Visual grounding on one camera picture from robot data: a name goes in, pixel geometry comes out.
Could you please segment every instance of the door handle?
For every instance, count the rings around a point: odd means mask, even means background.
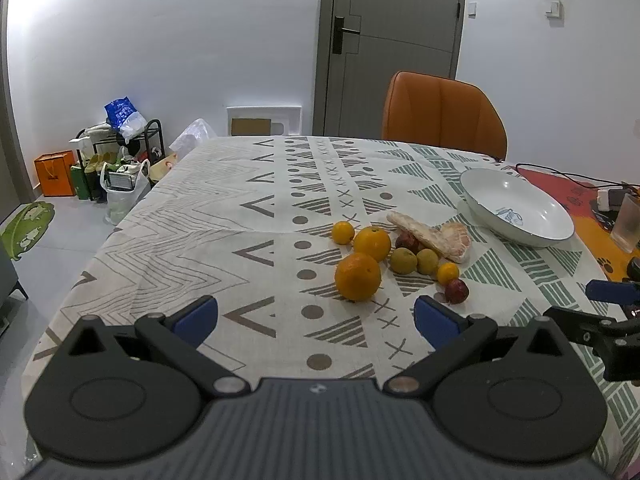
[[[334,54],[342,54],[342,38],[345,34],[360,35],[359,30],[353,30],[352,28],[344,28],[344,18],[341,16],[334,16],[334,47],[332,52]]]

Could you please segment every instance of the orange placemat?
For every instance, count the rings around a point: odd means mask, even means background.
[[[625,253],[611,239],[609,233],[596,220],[591,202],[597,198],[596,189],[587,189],[559,175],[518,169],[530,183],[549,193],[569,212],[574,220],[575,232],[589,248],[600,267],[613,282],[626,278],[626,265],[633,256],[640,256],[638,248]]]

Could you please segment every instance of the shopping bag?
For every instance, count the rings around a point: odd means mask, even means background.
[[[71,166],[75,163],[73,152],[47,153],[34,160],[44,196],[73,196]]]
[[[145,168],[148,174],[149,161],[148,159],[145,159],[142,163],[136,179],[136,185],[131,191],[119,191],[107,186],[104,181],[106,167],[107,164],[103,164],[102,171],[100,172],[100,185],[107,192],[108,211],[106,219],[111,224],[118,225],[129,211],[133,209],[133,206],[138,203],[138,200],[140,200],[146,193],[148,193],[149,189],[151,189],[151,183],[149,182],[148,177],[144,174]]]

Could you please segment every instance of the orange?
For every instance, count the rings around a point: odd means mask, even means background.
[[[365,227],[353,239],[353,250],[368,254],[377,262],[381,262],[391,250],[391,238],[384,229]]]
[[[382,276],[378,262],[371,256],[353,253],[338,263],[334,279],[338,292],[347,300],[365,301],[376,293]]]
[[[353,240],[355,234],[356,230],[349,222],[337,222],[331,229],[331,238],[333,238],[334,242],[338,245],[348,244]]]
[[[455,280],[460,275],[460,269],[456,264],[447,262],[438,267],[438,283],[440,285],[447,285],[451,280]]]

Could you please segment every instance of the white plastic bag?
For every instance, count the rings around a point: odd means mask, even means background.
[[[124,119],[120,127],[120,133],[124,138],[125,144],[128,144],[133,137],[145,131],[146,119],[140,112],[133,112],[129,117]]]
[[[132,191],[117,191],[115,189],[110,189],[104,183],[104,170],[106,167],[106,163],[103,164],[102,171],[100,172],[100,185],[107,192],[108,211],[106,219],[109,223],[118,225],[129,211],[133,209],[133,206],[136,205],[138,200],[140,200],[140,198],[142,198],[142,196],[144,196],[151,188],[149,179],[143,173],[143,170],[146,167],[148,174],[149,160],[146,159],[142,163],[136,179],[136,185]]]
[[[213,128],[204,119],[196,119],[171,143],[169,149],[177,153],[181,160],[189,152],[203,144],[207,139],[217,137]]]

